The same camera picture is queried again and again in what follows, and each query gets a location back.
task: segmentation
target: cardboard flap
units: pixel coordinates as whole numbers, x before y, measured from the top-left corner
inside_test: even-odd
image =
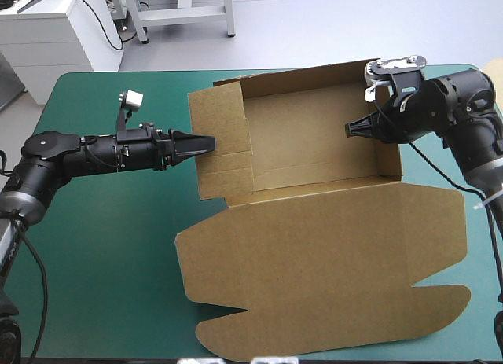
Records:
[[[490,79],[493,81],[494,88],[496,89],[496,103],[503,112],[503,57],[492,60],[483,69]]]
[[[357,80],[364,86],[363,71],[366,64],[373,60],[376,59],[322,65],[293,71],[246,75],[235,79],[217,81],[214,85],[225,85],[238,81],[241,84],[244,98],[322,89],[344,83],[353,83]]]
[[[464,229],[459,193],[388,183],[231,207],[176,245],[191,300],[248,310],[201,322],[201,343],[248,361],[450,324],[469,291],[411,285],[464,257]]]
[[[201,322],[196,335],[208,350],[236,362],[414,339],[453,322],[466,308],[470,291],[451,285],[363,296],[355,303],[353,297],[334,292],[232,314]]]
[[[201,199],[251,193],[252,147],[239,83],[191,93],[193,131],[217,138],[217,150],[196,158]]]

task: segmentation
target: white cabinet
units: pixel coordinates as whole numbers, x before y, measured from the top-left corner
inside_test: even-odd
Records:
[[[82,1],[43,0],[17,14],[28,1],[0,11],[0,53],[37,103],[47,102],[65,73],[119,70],[123,51],[108,44],[96,17]],[[113,44],[120,47],[105,0],[86,1]]]

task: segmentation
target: white drawer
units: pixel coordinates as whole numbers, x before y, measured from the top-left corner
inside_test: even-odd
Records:
[[[0,20],[0,44],[78,41],[68,18]]]
[[[57,79],[71,72],[92,72],[90,65],[55,65],[13,67],[13,70],[39,105],[44,105],[56,85]]]
[[[78,42],[0,44],[0,53],[11,67],[89,64]]]

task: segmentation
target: open cardboard box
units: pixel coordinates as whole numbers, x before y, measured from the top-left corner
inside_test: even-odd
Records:
[[[189,96],[202,199],[225,211],[176,240],[189,299],[245,309],[201,322],[249,361],[418,338],[466,308],[462,285],[414,287],[466,255],[457,191],[400,182],[397,145],[346,138],[369,112],[367,61],[253,75]]]

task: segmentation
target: white furniture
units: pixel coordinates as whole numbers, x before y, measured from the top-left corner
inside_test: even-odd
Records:
[[[38,104],[47,102],[65,73],[119,69],[123,51],[108,44],[96,17],[82,1],[43,0],[17,14],[29,1],[0,10],[0,53]],[[86,1],[119,47],[120,37],[105,0]]]
[[[221,6],[193,7],[192,0],[178,0],[177,9],[141,11],[139,0],[126,0],[127,8],[140,42],[149,42],[144,28],[168,24],[191,24],[209,20],[226,20],[227,34],[235,36],[233,0],[223,0]]]
[[[0,111],[23,91],[23,83],[17,78],[0,53]]]

